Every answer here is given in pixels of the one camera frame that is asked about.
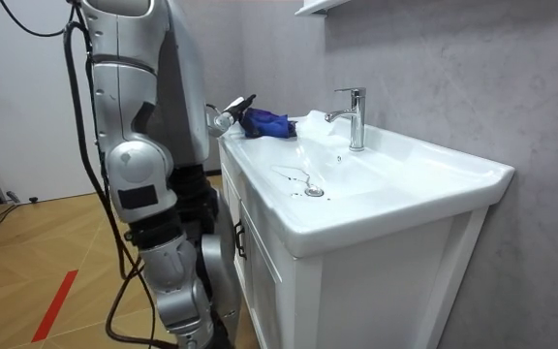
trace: blue towel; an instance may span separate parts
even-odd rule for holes
[[[287,115],[275,115],[270,111],[249,108],[240,120],[247,138],[271,136],[287,139],[296,137],[296,123],[288,121]]]

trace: white sink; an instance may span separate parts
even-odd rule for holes
[[[514,171],[371,126],[365,150],[352,152],[349,120],[329,124],[320,111],[293,120],[295,139],[251,140],[234,127],[222,144],[284,226],[279,238],[295,257],[496,204]],[[305,194],[308,176],[321,197]]]

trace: sink drain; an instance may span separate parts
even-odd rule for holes
[[[315,185],[310,185],[309,188],[305,189],[305,195],[310,197],[320,198],[324,194],[325,191]]]

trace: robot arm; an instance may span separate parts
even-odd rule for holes
[[[175,0],[81,0],[81,9],[112,202],[131,227],[161,320],[181,346],[232,347],[216,337],[227,329],[233,338],[238,318],[233,225],[203,176],[202,69],[182,11]],[[215,117],[211,133],[226,132],[254,98]],[[210,227],[209,206],[222,213]]]

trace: faucet spout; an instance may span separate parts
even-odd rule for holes
[[[325,121],[333,122],[340,116],[355,117],[357,116],[357,113],[354,109],[345,110],[345,111],[333,111],[325,115]]]
[[[342,88],[338,91],[350,91],[352,107],[345,111],[334,111],[325,115],[326,122],[333,122],[339,116],[350,117],[350,150],[365,149],[365,88]]]

